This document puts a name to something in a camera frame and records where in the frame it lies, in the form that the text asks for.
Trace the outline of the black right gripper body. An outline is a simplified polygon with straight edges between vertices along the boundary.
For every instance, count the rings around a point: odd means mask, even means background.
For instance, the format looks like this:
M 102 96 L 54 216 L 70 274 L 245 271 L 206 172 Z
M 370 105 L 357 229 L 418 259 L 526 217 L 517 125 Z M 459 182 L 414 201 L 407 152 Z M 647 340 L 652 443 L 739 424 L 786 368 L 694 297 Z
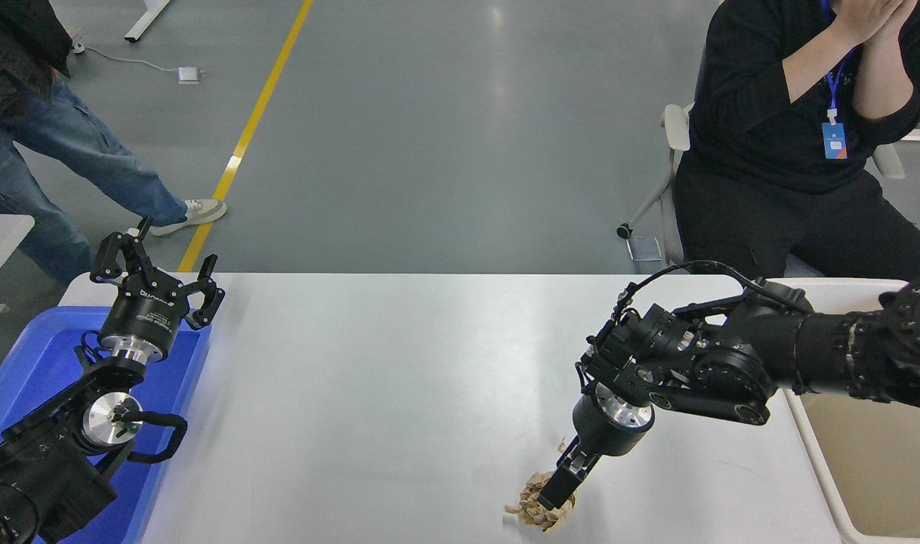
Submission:
M 656 411 L 631 405 L 609 391 L 591 391 L 572 410 L 572 422 L 585 455 L 623 456 L 647 436 Z

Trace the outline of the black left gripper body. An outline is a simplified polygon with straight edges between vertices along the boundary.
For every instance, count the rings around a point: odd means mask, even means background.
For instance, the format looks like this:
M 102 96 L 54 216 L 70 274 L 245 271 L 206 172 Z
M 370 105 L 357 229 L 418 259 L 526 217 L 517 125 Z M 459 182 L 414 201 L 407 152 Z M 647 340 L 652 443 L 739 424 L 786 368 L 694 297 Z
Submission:
M 185 312 L 184 304 L 170 296 L 179 283 L 167 274 L 150 280 L 140 274 L 125 277 L 100 330 L 100 349 L 112 352 L 136 338 L 148 356 L 168 356 Z

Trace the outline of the person's right hand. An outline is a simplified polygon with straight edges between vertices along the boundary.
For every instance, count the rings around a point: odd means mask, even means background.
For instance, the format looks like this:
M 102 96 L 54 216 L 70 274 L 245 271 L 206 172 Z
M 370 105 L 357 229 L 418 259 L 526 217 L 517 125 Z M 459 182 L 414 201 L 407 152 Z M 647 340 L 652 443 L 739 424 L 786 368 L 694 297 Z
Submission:
M 873 37 L 902 1 L 837 1 L 832 26 L 845 42 L 859 45 Z

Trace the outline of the person's left hand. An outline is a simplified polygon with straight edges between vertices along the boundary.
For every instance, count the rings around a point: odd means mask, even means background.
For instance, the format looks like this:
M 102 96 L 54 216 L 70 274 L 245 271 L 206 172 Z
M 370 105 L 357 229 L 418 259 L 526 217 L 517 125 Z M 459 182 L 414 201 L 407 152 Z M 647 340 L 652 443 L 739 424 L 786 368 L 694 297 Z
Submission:
M 881 1 L 882 25 L 866 41 L 867 46 L 898 45 L 900 33 L 917 6 L 917 1 Z

